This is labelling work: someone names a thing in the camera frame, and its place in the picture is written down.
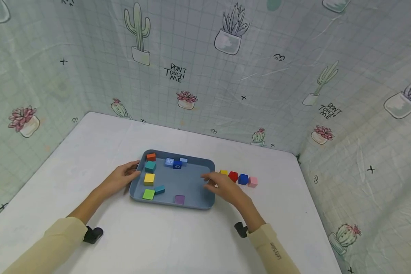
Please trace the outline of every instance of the blue tray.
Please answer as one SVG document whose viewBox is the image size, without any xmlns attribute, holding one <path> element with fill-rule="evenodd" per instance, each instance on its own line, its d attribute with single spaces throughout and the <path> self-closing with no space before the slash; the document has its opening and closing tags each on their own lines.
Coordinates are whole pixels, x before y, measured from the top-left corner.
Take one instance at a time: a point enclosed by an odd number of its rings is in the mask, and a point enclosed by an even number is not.
<svg viewBox="0 0 411 274">
<path fill-rule="evenodd" d="M 146 155 L 150 153 L 157 155 L 157 167 L 154 172 L 154 186 L 145 186 L 143 185 L 143 179 L 146 174 Z M 178 161 L 180 158 L 186 158 L 188 163 L 182 169 L 173 169 L 164 165 L 166 158 L 172 158 L 175 161 Z M 137 170 L 140 170 L 142 173 L 131 182 L 129 188 L 129 194 L 136 201 L 196 209 L 209 209 L 215 203 L 215 194 L 202 187 L 205 182 L 200 178 L 200 175 L 203 173 L 215 171 L 215 164 L 209 159 L 177 155 L 159 150 L 146 150 Z M 145 189 L 153 190 L 159 185 L 164 185 L 165 187 L 163 194 L 154 195 L 153 200 L 142 199 Z M 185 196 L 184 205 L 175 204 L 176 195 Z"/>
</svg>

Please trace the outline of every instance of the white table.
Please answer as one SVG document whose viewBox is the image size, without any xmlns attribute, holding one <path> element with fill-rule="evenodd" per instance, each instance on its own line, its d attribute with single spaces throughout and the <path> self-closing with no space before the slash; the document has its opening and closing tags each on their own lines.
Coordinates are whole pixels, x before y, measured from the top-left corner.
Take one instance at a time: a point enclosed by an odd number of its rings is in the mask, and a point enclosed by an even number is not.
<svg viewBox="0 0 411 274">
<path fill-rule="evenodd" d="M 340 273 L 296 158 L 286 152 L 99 113 L 88 113 L 0 214 L 0 273 L 67 216 L 116 166 L 156 149 L 211 159 L 216 169 L 257 176 L 242 186 L 301 273 Z M 211 210 L 136 202 L 128 191 L 90 220 L 104 229 L 56 273 L 261 274 L 261 261 L 222 199 Z"/>
</svg>

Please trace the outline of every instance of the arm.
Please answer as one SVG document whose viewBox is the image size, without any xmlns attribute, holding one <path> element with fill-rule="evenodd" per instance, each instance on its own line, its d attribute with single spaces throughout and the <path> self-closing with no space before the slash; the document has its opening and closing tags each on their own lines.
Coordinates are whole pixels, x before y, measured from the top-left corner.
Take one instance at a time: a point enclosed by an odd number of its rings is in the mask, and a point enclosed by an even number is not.
<svg viewBox="0 0 411 274">
<path fill-rule="evenodd" d="M 204 187 L 234 205 L 248 227 L 248 237 L 268 274 L 300 274 L 284 250 L 270 224 L 255 208 L 252 200 L 228 176 L 216 172 L 203 174 Z"/>
<path fill-rule="evenodd" d="M 44 236 L 24 252 L 3 273 L 53 273 L 73 254 L 87 233 L 85 226 L 99 206 L 139 176 L 135 171 L 139 161 L 117 167 L 101 185 L 66 218 L 57 220 Z"/>
</svg>

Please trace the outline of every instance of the cactus print fabric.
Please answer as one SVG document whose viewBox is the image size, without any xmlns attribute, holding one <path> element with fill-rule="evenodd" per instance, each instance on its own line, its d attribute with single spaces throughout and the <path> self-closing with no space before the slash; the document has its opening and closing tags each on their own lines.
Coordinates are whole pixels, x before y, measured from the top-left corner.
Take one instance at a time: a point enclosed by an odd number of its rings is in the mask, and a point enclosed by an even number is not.
<svg viewBox="0 0 411 274">
<path fill-rule="evenodd" d="M 411 0 L 0 0 L 0 212 L 87 112 L 299 155 L 343 273 L 411 274 Z"/>
</svg>

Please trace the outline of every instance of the beige sleeve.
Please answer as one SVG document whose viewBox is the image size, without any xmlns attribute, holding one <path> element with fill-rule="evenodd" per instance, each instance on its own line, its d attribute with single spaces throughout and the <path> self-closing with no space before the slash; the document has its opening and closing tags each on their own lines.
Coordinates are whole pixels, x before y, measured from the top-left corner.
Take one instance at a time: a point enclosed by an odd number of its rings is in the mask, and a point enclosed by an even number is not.
<svg viewBox="0 0 411 274">
<path fill-rule="evenodd" d="M 84 239 L 87 227 L 75 217 L 57 220 L 31 248 L 3 274 L 53 273 Z"/>
<path fill-rule="evenodd" d="M 253 233 L 247 234 L 265 266 L 266 273 L 300 274 L 297 266 L 277 240 L 277 234 L 270 224 L 265 224 Z"/>
</svg>

